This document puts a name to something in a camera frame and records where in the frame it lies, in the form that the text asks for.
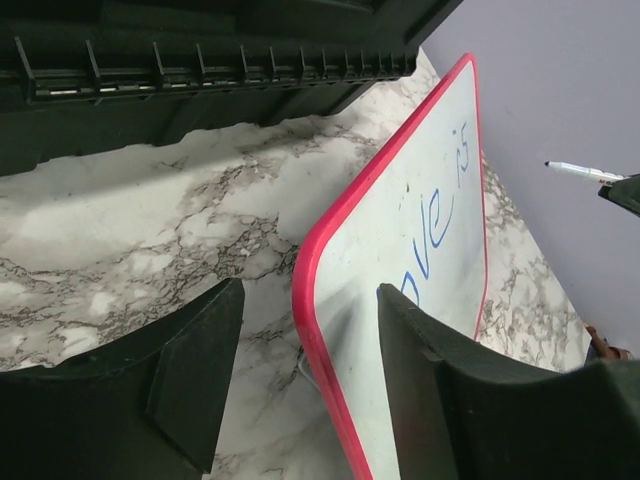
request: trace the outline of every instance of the handwritten word love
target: handwritten word love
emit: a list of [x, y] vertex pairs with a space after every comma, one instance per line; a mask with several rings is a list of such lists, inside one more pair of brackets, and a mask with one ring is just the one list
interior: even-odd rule
[[[467, 126], [465, 122], [460, 128], [459, 131], [453, 130], [453, 135], [458, 137], [459, 146], [456, 149], [456, 173], [458, 178], [458, 190], [460, 189], [460, 177], [464, 175], [469, 168], [469, 147], [467, 145], [467, 141], [464, 138], [464, 130]], [[427, 215], [425, 215], [425, 205], [424, 198], [420, 198], [420, 214], [422, 220], [422, 239], [420, 242], [420, 246], [418, 247], [418, 242], [416, 238], [413, 238], [413, 253], [416, 259], [417, 267], [422, 274], [422, 278], [425, 280], [429, 280], [431, 277], [431, 270], [429, 267], [429, 248], [427, 246], [427, 242], [431, 244], [433, 249], [438, 249], [444, 240], [447, 231], [449, 230], [449, 225], [451, 224], [451, 219], [453, 217], [454, 208], [455, 208], [455, 192], [451, 195], [451, 207], [449, 208], [449, 215], [446, 220], [443, 222], [440, 218], [440, 189], [436, 188], [429, 200], [429, 208]], [[418, 282], [416, 282], [415, 277], [411, 273], [411, 269], [407, 270], [404, 274], [404, 279], [402, 280], [402, 287], [400, 291], [406, 295], [405, 290], [411, 286], [413, 289], [413, 293], [415, 294], [415, 303], [420, 306], [420, 291], [418, 289]]]

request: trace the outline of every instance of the gray wall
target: gray wall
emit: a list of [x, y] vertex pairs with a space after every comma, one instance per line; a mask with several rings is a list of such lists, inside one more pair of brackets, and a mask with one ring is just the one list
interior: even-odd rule
[[640, 172], [639, 47], [637, 0], [464, 0], [425, 44], [441, 75], [476, 55], [487, 158], [582, 319], [637, 357], [640, 219], [543, 162]]

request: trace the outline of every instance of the marble countertop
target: marble countertop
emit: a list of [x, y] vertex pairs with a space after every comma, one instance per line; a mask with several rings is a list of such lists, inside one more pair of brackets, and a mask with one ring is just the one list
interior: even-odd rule
[[[438, 78], [379, 84], [339, 115], [192, 132], [178, 145], [61, 158], [0, 179], [0, 370], [55, 365], [219, 280], [247, 300], [211, 479], [348, 479], [291, 317], [298, 245]], [[485, 175], [480, 341], [566, 371], [589, 337], [499, 179]]]

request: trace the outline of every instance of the whiteboard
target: whiteboard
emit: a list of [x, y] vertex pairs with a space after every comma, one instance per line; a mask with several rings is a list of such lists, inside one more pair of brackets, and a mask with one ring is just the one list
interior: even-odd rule
[[400, 478], [378, 338], [380, 283], [477, 333], [487, 246], [476, 91], [467, 54], [300, 249], [296, 327], [358, 479]]

